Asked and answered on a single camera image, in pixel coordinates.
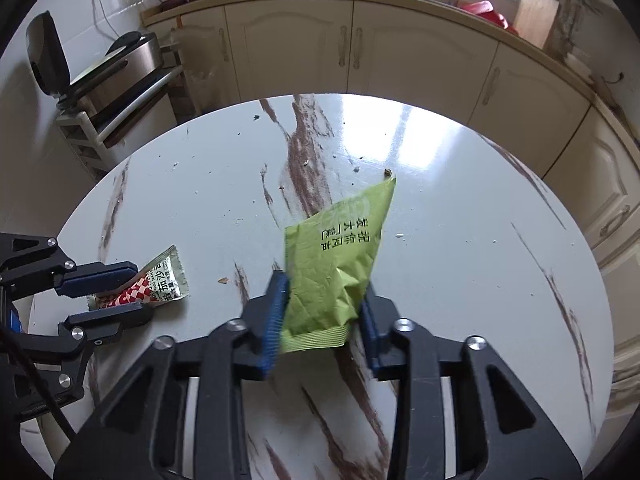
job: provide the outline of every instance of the round table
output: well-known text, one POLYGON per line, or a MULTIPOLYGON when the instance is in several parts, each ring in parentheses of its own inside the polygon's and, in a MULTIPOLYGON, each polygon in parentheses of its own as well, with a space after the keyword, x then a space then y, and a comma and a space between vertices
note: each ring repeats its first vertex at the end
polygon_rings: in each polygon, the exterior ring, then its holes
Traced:
MULTIPOLYGON (((376 293, 434 335, 485 336, 583 465, 606 411, 613 342, 580 230, 499 146, 371 97, 283 96, 207 114, 144 146, 89 193, 58 237, 70 257, 142 267, 175 244, 191 289, 98 349, 100 394, 156 336, 196 338, 237 317, 248 296, 264 293, 272 268, 284 268, 284 228, 381 182, 385 168, 398 182, 372 272, 376 293)), ((85 309, 84 299, 47 291, 34 298, 30 332, 55 335, 85 309)), ((243 397, 253 478, 384 478, 396 397, 372 379, 357 340, 281 356, 270 380, 245 383, 243 397)), ((86 395, 65 412, 78 429, 92 408, 86 395)), ((49 447, 61 449, 60 433, 43 427, 49 447)), ((188 473, 188 453, 186 462, 188 473)))

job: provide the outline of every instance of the snack packet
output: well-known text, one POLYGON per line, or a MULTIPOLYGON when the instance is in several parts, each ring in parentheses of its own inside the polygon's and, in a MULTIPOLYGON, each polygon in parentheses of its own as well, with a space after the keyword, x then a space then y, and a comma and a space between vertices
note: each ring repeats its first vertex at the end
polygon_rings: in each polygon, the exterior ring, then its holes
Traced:
POLYGON ((90 296, 88 301, 89 310, 97 310, 136 301, 159 306, 188 295, 189 285, 178 259, 178 251, 172 245, 118 290, 90 296))
POLYGON ((290 298, 280 351, 344 344, 358 317, 396 180, 388 179, 285 229, 290 298))

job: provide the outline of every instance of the kitchen counter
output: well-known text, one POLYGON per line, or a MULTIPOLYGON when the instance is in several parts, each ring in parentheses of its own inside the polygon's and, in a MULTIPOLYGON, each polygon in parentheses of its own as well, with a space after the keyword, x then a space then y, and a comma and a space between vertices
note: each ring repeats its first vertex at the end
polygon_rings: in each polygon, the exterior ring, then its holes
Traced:
MULTIPOLYGON (((189 12, 195 12, 197 10, 209 9, 211 7, 225 6, 229 4, 237 4, 242 2, 249 2, 254 0, 197 0, 184 4, 183 6, 176 7, 175 9, 166 10, 165 12, 158 12, 158 8, 149 9, 141 13, 141 19, 143 25, 148 27, 154 23, 163 22, 171 18, 178 18, 181 15, 188 14, 189 12)), ((455 7, 443 4, 436 0, 355 0, 362 2, 371 2, 378 4, 385 4, 395 7, 402 7, 409 10, 416 10, 443 20, 449 20, 451 22, 458 23, 465 27, 471 28, 494 38, 501 43, 504 43, 511 48, 523 53, 530 57, 540 65, 545 66, 548 70, 551 70, 558 77, 569 83, 575 88, 581 95, 586 97, 589 101, 596 101, 596 94, 578 75, 569 70, 567 67, 557 62, 555 59, 549 57, 542 50, 533 46, 528 41, 525 41, 513 34, 506 32, 505 30, 497 27, 491 22, 478 18, 465 12, 464 10, 457 9, 455 7)))

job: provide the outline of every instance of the cabinet handle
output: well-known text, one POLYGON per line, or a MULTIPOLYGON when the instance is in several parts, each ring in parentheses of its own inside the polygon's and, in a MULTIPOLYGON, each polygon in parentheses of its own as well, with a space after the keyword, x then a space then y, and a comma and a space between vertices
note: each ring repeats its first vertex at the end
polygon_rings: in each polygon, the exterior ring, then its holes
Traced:
POLYGON ((353 53, 353 68, 360 68, 360 55, 362 54, 362 27, 356 29, 356 48, 353 53))
POLYGON ((491 74, 489 79, 489 84, 486 86, 486 92, 484 93, 484 98, 482 99, 482 106, 487 106, 489 104, 489 100, 495 93, 495 89, 498 86, 498 78, 500 77, 500 67, 495 67, 494 71, 491 74))
POLYGON ((229 54, 226 52, 226 41, 225 41, 225 29, 220 27, 218 30, 220 33, 220 43, 222 48, 222 59, 225 60, 225 63, 229 62, 229 54))
POLYGON ((630 212, 631 212, 631 206, 629 204, 626 204, 620 211, 618 211, 614 215, 612 219, 610 219, 606 224, 603 225, 602 229, 600 229, 600 238, 604 238, 605 236, 615 232, 617 228, 619 228, 624 223, 626 217, 629 215, 630 212), (618 224, 615 226, 613 231, 609 232, 609 228, 611 227, 611 224, 613 224, 613 222, 615 222, 616 220, 620 220, 620 222, 618 222, 618 224))
POLYGON ((340 47, 340 59, 338 60, 339 66, 344 66, 344 58, 347 55, 347 26, 340 27, 340 34, 342 35, 342 46, 340 47))

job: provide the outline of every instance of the red and white snack packet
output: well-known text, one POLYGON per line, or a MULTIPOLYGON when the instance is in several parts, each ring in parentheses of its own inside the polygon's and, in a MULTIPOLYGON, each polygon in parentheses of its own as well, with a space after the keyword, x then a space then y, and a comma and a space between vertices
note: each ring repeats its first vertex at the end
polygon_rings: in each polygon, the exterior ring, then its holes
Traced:
POLYGON ((178 259, 175 245, 169 247, 140 270, 118 290, 99 296, 90 296, 89 310, 108 308, 126 303, 150 303, 159 306, 181 300, 189 295, 189 285, 178 259))

